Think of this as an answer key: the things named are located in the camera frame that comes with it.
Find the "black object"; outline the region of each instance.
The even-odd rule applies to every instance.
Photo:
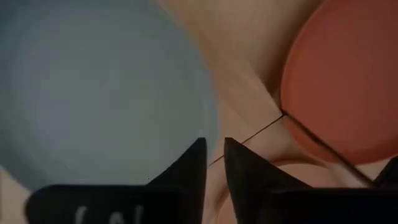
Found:
[[[314,189],[234,139],[226,139],[224,158],[239,224],[398,222],[397,159],[375,182],[383,188]]]
[[[53,185],[30,196],[25,215],[30,224],[200,224],[206,164],[199,138],[145,186]]]

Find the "orange disc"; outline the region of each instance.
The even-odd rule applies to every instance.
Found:
[[[281,103],[354,164],[398,154],[398,1],[324,2],[292,47]],[[304,151],[333,161],[285,123]]]

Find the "thin black line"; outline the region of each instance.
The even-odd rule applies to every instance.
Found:
[[[308,128],[306,128],[300,121],[295,119],[292,115],[288,114],[288,112],[282,110],[283,114],[289,117],[302,131],[307,134],[308,137],[315,143],[319,144],[324,148],[329,154],[331,154],[335,159],[338,159],[356,178],[362,180],[362,182],[368,186],[374,186],[373,181],[359,171],[352,163],[350,163],[347,159],[345,159],[342,155],[336,152],[332,147],[330,147],[326,142],[320,139],[318,136],[313,134]]]
[[[252,136],[250,136],[248,139],[244,140],[242,142],[242,144],[246,143],[247,141],[249,141],[250,139],[252,139],[254,136],[258,135],[261,131],[265,130],[266,128],[268,128],[269,126],[273,125],[275,122],[277,122],[278,120],[280,120],[281,118],[283,118],[285,115],[282,114],[280,117],[278,117],[275,121],[269,123],[267,126],[263,127],[260,131],[256,132],[255,134],[253,134]],[[215,164],[216,162],[218,162],[220,159],[224,158],[224,154],[222,156],[220,156],[219,158],[217,158],[216,160],[214,160],[213,162],[210,163],[209,166]]]

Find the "black string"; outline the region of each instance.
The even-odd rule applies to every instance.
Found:
[[[327,143],[322,141],[318,136],[313,134],[308,128],[306,128],[300,121],[295,119],[292,115],[288,114],[288,112],[282,110],[282,113],[290,118],[304,133],[310,137],[312,141],[321,145],[323,149],[325,149],[329,154],[331,154],[335,159],[338,159],[357,179],[362,180],[362,182],[368,186],[373,187],[373,181],[359,171],[352,163],[350,163],[347,159],[345,159],[342,155],[340,155],[337,151],[335,151],[332,147],[330,147]]]
[[[281,116],[279,116],[276,120],[274,120],[273,122],[271,122],[270,124],[268,124],[267,126],[263,127],[260,131],[256,132],[255,134],[253,134],[252,136],[250,136],[248,139],[244,140],[242,142],[242,144],[248,142],[250,139],[252,139],[254,136],[258,135],[261,131],[267,129],[269,126],[273,125],[275,122],[277,122],[278,120],[282,119],[285,115],[282,114]],[[209,166],[215,164],[216,162],[218,162],[220,159],[224,158],[224,154],[222,156],[220,156],[219,158],[217,158],[216,160],[214,160],[213,162],[210,163]]]

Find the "red circle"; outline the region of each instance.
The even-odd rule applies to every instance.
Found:
[[[324,2],[292,47],[281,103],[352,163],[398,154],[398,1]],[[304,151],[333,161],[285,122]]]

